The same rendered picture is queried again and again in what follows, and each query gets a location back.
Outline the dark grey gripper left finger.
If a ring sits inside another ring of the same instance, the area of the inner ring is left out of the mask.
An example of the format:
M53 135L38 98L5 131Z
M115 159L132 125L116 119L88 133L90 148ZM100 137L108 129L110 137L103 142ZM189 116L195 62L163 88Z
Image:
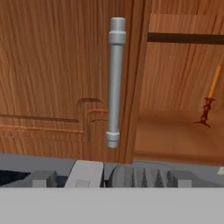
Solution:
M47 188L56 187L56 171L9 172L1 178L1 187Z

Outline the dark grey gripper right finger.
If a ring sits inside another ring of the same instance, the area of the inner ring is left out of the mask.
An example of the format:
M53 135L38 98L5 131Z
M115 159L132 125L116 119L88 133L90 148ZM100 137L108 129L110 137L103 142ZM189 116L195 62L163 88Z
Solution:
M168 187L191 187L191 188L203 188L203 187L222 187L221 184L204 180L190 171L168 171L167 172L167 186Z

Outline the light grey block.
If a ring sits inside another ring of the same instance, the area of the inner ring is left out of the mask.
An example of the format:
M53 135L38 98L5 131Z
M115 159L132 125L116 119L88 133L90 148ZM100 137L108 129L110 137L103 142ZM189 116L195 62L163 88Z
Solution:
M68 176L65 188L102 187L104 181L104 163L77 160Z

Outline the grey ridged round object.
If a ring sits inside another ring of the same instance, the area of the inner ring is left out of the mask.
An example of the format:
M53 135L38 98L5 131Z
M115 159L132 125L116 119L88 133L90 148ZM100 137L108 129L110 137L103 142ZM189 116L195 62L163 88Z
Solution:
M151 188L167 187L167 172L172 168L165 165L127 165L119 164L108 178L108 187Z

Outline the wooden cabinet door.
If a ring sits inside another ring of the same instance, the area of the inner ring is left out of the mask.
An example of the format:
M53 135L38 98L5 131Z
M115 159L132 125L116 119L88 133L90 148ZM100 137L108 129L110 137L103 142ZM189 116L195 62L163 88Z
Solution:
M0 0L0 154L129 163L150 0ZM109 22L126 20L120 141L106 145Z

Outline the open wooden cabinet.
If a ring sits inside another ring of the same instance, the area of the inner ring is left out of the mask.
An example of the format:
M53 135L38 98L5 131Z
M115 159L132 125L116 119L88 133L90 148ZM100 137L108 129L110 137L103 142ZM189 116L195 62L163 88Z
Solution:
M152 1L134 156L224 165L224 0Z

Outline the orange candle in red holder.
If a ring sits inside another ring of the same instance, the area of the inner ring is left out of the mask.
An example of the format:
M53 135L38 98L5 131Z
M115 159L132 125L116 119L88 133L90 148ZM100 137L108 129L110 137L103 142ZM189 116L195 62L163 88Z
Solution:
M205 97L206 104L203 106L203 113L200 116L199 120L197 122L194 122L194 124L202 124L202 125L207 126L208 128L211 128L211 126L207 123L207 120L208 120L208 114L209 114L209 112L212 108L212 103L215 101L214 90L215 90L215 87L217 85L220 72L221 72L221 65L218 65L217 68L216 68L214 77L213 77L213 82L212 82L212 85L210 87L208 96Z

